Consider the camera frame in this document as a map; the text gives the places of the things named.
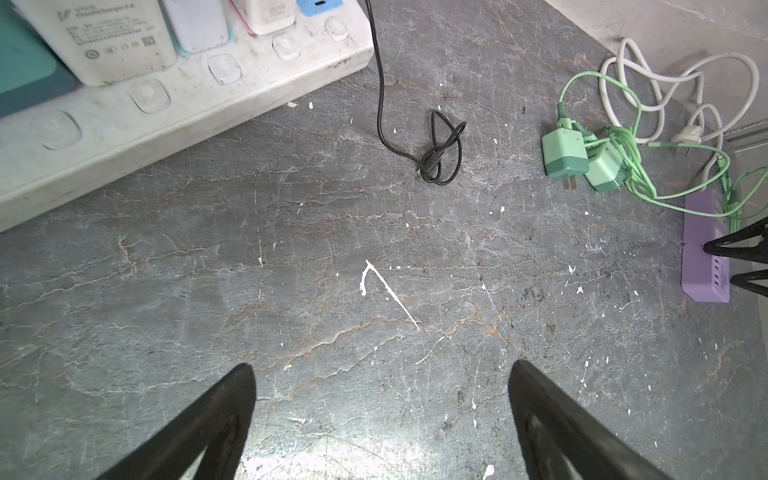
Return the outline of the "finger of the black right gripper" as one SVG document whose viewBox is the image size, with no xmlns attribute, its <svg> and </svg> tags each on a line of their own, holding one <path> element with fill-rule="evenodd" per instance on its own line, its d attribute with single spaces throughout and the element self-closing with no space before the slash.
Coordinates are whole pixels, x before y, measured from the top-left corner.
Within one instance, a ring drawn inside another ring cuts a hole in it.
<svg viewBox="0 0 768 480">
<path fill-rule="evenodd" d="M 703 251 L 712 256 L 766 264 L 767 218 L 705 243 Z"/>
<path fill-rule="evenodd" d="M 730 279 L 732 286 L 747 290 L 757 295 L 767 297 L 768 287 L 763 284 L 768 279 L 768 270 L 757 270 L 733 275 Z"/>
</svg>

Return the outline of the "white multicolour power strip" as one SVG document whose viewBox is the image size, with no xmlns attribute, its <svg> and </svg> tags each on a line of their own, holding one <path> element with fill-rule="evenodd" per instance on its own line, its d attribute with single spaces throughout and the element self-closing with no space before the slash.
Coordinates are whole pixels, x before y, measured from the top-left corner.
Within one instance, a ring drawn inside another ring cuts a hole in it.
<svg viewBox="0 0 768 480">
<path fill-rule="evenodd" d="M 364 68 L 368 19 L 355 1 L 181 56 L 165 70 L 70 93 L 1 121 L 1 226 L 10 229 Z"/>
</svg>

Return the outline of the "teal charger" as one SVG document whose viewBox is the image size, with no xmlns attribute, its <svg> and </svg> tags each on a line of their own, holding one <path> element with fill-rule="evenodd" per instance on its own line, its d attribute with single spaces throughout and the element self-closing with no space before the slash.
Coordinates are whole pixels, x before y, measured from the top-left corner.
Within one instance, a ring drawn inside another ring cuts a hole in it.
<svg viewBox="0 0 768 480">
<path fill-rule="evenodd" d="M 10 1 L 1 2 L 1 116 L 75 90 L 78 80 Z"/>
</svg>

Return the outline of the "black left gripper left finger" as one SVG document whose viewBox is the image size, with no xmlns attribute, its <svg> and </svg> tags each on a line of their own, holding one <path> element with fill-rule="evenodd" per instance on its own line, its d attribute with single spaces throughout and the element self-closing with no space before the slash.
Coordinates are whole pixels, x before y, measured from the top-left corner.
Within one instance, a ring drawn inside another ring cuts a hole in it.
<svg viewBox="0 0 768 480">
<path fill-rule="evenodd" d="M 232 479 L 257 397 L 253 368 L 241 363 L 101 479 L 179 479 L 196 460 L 196 479 Z"/>
</svg>

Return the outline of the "white charger with label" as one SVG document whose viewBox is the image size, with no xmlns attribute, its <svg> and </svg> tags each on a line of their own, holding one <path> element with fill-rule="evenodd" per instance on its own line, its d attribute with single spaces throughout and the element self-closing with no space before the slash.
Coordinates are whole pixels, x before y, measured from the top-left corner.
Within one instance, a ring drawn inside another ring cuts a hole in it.
<svg viewBox="0 0 768 480">
<path fill-rule="evenodd" d="M 229 28 L 220 0 L 162 0 L 177 50 L 196 54 L 224 45 Z"/>
</svg>

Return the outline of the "beige labelled charger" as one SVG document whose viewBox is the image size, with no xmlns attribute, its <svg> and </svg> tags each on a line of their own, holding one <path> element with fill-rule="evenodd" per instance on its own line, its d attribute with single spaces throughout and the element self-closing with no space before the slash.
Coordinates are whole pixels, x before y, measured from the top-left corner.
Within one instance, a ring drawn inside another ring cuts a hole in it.
<svg viewBox="0 0 768 480">
<path fill-rule="evenodd" d="M 19 0 L 13 6 L 87 86 L 164 70 L 177 59 L 156 0 Z"/>
</svg>

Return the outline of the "white square charger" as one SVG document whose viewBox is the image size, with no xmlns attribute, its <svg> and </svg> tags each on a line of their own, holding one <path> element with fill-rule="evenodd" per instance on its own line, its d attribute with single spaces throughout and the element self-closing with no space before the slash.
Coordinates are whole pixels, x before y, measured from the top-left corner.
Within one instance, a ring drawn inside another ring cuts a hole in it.
<svg viewBox="0 0 768 480">
<path fill-rule="evenodd" d="M 295 7 L 288 0 L 233 0 L 232 4 L 254 35 L 268 35 L 295 23 Z"/>
</svg>

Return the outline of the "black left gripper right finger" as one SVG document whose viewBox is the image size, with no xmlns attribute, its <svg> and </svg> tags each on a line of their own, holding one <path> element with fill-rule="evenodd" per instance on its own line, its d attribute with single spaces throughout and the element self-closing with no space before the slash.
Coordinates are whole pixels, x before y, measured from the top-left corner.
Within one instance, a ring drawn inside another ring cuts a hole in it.
<svg viewBox="0 0 768 480">
<path fill-rule="evenodd" d="M 508 394 L 530 479 L 667 479 L 531 362 L 514 362 Z"/>
</svg>

